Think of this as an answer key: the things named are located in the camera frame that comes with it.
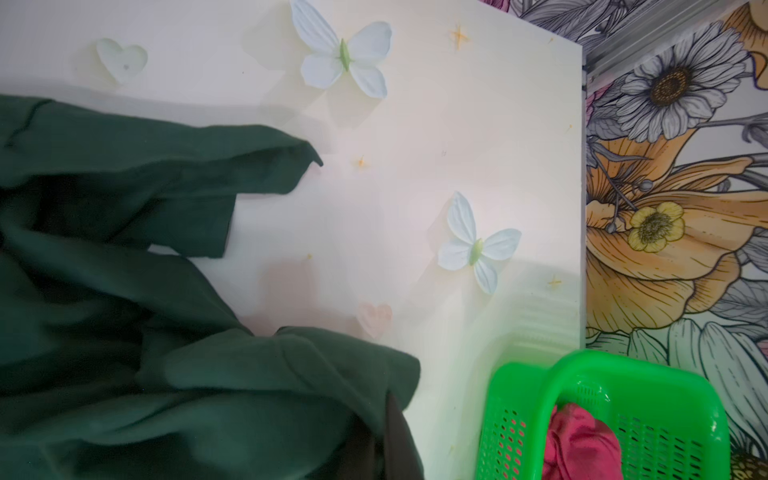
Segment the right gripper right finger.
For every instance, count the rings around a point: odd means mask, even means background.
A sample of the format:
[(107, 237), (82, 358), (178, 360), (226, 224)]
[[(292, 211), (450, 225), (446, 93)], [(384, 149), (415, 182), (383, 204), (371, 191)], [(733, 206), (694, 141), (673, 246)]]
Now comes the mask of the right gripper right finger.
[(423, 480), (423, 468), (407, 421), (396, 397), (386, 398), (386, 423), (383, 436), (384, 478)]

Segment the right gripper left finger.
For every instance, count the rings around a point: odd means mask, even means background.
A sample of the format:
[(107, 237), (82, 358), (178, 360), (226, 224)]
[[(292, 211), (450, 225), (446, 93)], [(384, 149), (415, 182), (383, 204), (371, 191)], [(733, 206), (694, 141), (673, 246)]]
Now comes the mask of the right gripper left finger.
[(337, 480), (375, 479), (375, 437), (368, 426), (356, 419), (341, 449), (335, 474)]

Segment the dark green t-shirt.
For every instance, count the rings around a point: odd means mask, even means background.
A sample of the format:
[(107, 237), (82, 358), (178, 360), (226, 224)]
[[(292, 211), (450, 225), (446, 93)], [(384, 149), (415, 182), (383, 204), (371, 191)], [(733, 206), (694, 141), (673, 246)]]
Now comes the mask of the dark green t-shirt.
[(194, 266), (240, 194), (320, 157), (258, 125), (1, 99), (1, 475), (336, 479), (356, 419), (384, 478), (386, 398), (419, 361), (340, 333), (245, 328)]

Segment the green plastic laundry basket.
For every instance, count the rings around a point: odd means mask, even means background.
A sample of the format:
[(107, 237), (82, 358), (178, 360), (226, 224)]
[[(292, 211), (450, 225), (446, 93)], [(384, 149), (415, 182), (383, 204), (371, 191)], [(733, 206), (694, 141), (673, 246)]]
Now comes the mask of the green plastic laundry basket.
[(579, 350), (552, 366), (510, 362), (493, 374), (478, 479), (539, 479), (554, 409), (576, 404), (615, 434), (626, 479), (727, 479), (729, 429), (709, 382), (667, 366)]

